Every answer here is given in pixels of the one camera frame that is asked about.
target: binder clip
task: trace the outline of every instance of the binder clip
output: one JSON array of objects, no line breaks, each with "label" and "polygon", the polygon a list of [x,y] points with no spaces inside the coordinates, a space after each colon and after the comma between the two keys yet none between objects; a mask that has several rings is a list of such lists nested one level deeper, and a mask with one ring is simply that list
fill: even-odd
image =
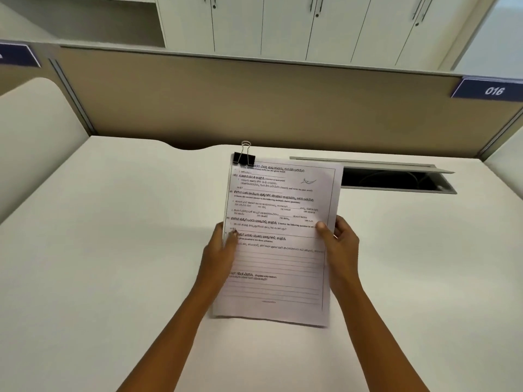
[{"label": "binder clip", "polygon": [[[243,166],[254,166],[254,159],[256,158],[254,155],[249,155],[249,148],[251,146],[251,142],[248,142],[247,140],[244,140],[242,142],[242,152],[235,152],[234,156],[232,157],[232,163],[233,164],[240,164]],[[244,154],[243,151],[247,147],[247,153]]]}]

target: white desk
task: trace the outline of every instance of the white desk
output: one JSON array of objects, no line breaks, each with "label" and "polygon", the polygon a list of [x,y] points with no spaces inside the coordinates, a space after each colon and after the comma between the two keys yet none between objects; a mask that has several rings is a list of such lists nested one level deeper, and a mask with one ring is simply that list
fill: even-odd
[{"label": "white desk", "polygon": [[[234,146],[91,137],[0,225],[4,391],[115,390],[188,290],[223,217]],[[523,385],[523,201],[479,160],[252,148],[256,156],[433,163],[457,195],[342,190],[360,274],[432,392]],[[205,319],[180,391],[365,391],[331,327]]]}]

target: person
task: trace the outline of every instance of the person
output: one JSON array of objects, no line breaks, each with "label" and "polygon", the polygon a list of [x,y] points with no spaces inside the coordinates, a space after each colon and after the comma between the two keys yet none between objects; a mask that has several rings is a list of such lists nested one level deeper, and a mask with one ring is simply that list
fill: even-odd
[{"label": "person", "polygon": [[[118,392],[172,392],[176,388],[198,326],[232,268],[238,232],[232,231],[222,245],[222,228],[223,223],[216,225],[203,250],[189,295]],[[322,222],[316,229],[325,242],[330,289],[342,309],[369,391],[428,392],[363,290],[358,276],[359,238],[340,216],[334,232]]]}]

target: forearm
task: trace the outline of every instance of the forearm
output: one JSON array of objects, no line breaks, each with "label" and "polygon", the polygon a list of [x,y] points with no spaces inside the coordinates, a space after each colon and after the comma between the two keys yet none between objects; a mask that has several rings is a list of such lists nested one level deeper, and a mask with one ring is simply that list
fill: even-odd
[{"label": "forearm", "polygon": [[361,286],[337,298],[370,392],[428,392]]},{"label": "forearm", "polygon": [[118,392],[172,392],[212,299],[191,291]]}]

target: printed worksheet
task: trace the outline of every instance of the printed worksheet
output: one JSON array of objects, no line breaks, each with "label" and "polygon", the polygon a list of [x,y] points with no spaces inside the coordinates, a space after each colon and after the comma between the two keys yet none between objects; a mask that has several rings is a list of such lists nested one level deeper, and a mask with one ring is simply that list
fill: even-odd
[{"label": "printed worksheet", "polygon": [[224,239],[239,233],[214,316],[329,325],[326,252],[314,226],[334,230],[341,164],[256,158],[232,164]]}]

